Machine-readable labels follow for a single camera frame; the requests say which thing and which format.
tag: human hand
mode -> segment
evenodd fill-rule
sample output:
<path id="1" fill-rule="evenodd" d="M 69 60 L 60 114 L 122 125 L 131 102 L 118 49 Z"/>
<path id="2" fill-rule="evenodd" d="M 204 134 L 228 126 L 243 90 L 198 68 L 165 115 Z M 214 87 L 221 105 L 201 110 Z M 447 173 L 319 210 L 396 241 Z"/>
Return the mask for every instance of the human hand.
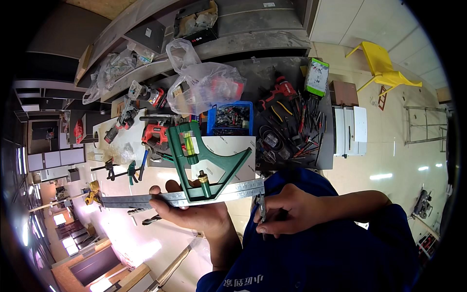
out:
<path id="1" fill-rule="evenodd" d="M 265 197 L 264 201 L 266 222 L 258 224 L 258 233 L 274 234 L 275 238 L 279 238 L 280 234 L 295 234 L 327 222 L 323 200 L 302 191 L 294 184 L 286 184 L 279 194 Z M 281 215 L 285 215 L 284 220 L 279 218 Z M 253 221 L 259 223 L 260 220 L 258 208 Z"/>
<path id="2" fill-rule="evenodd" d="M 193 185 L 199 186 L 199 182 L 196 180 Z M 180 192 L 182 190 L 175 180 L 167 181 L 165 188 L 167 192 Z M 160 194 L 160 192 L 161 188 L 157 185 L 149 189 L 149 193 L 153 195 Z M 158 199 L 151 199 L 149 203 L 161 218 L 180 227 L 204 231 L 206 237 L 222 236 L 232 225 L 224 202 L 179 208 L 170 207 Z"/>

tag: white wall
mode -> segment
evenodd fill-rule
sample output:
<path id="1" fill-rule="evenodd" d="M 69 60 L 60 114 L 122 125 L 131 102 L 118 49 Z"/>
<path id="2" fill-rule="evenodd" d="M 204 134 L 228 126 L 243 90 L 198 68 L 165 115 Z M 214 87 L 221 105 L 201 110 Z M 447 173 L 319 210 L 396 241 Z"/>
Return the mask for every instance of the white wall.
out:
<path id="1" fill-rule="evenodd" d="M 435 89 L 447 86 L 428 36 L 399 0 L 320 0 L 310 40 L 347 47 L 374 42 Z"/>

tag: red bag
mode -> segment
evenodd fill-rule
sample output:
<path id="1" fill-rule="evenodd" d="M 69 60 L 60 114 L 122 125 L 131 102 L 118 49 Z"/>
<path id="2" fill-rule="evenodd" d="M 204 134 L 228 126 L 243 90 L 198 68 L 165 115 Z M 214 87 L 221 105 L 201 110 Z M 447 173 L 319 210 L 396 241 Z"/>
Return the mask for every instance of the red bag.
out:
<path id="1" fill-rule="evenodd" d="M 81 119 L 76 122 L 73 132 L 76 137 L 76 143 L 79 144 L 83 140 L 83 134 L 85 133 L 83 130 L 83 121 Z"/>

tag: steel ruler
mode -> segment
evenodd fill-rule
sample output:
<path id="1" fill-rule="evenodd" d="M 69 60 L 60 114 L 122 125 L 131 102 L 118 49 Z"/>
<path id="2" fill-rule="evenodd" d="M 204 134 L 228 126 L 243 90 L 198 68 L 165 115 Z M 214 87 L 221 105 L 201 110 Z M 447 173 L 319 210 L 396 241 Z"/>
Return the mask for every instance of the steel ruler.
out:
<path id="1" fill-rule="evenodd" d="M 228 184 L 215 201 L 189 203 L 184 192 L 169 192 L 159 195 L 147 194 L 138 196 L 102 197 L 102 203 L 105 208 L 151 208 L 149 200 L 158 198 L 166 201 L 173 207 L 181 207 L 226 202 L 260 194 L 264 194 L 264 181 L 262 178 Z"/>

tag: cordless drill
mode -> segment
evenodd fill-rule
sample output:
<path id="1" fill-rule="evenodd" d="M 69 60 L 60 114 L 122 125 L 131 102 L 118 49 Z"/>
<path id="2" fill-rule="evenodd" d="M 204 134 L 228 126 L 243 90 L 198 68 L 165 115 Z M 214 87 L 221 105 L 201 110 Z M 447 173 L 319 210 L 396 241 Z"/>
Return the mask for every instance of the cordless drill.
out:
<path id="1" fill-rule="evenodd" d="M 256 103 L 256 107 L 259 112 L 265 111 L 275 105 L 278 101 L 290 101 L 297 96 L 297 92 L 293 89 L 292 84 L 285 80 L 285 77 L 281 72 L 276 71 L 274 76 L 276 78 L 274 89 L 268 93 L 266 98 L 261 99 Z"/>
<path id="2" fill-rule="evenodd" d="M 123 112 L 120 114 L 116 124 L 106 132 L 104 140 L 109 144 L 115 139 L 119 130 L 122 128 L 128 130 L 134 124 L 134 118 L 138 114 L 138 111 L 132 105 L 132 100 L 127 99 L 125 104 Z"/>
<path id="3" fill-rule="evenodd" d="M 159 145 L 161 150 L 167 150 L 169 147 L 169 140 L 165 131 L 169 127 L 159 126 L 155 124 L 148 124 L 144 128 L 143 136 L 141 137 L 142 143 L 150 146 L 152 149 L 155 149 Z"/>

